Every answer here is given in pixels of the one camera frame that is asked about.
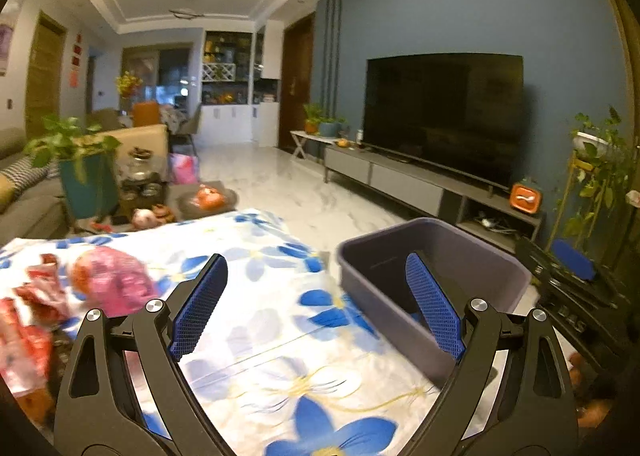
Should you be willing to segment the person's right hand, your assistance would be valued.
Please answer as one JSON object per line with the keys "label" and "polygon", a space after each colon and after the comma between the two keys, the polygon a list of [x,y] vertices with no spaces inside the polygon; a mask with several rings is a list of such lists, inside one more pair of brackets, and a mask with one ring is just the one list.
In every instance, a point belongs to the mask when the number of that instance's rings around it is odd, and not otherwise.
{"label": "person's right hand", "polygon": [[579,429],[596,429],[612,410],[616,398],[615,379],[596,372],[578,352],[570,354],[570,382],[576,400]]}

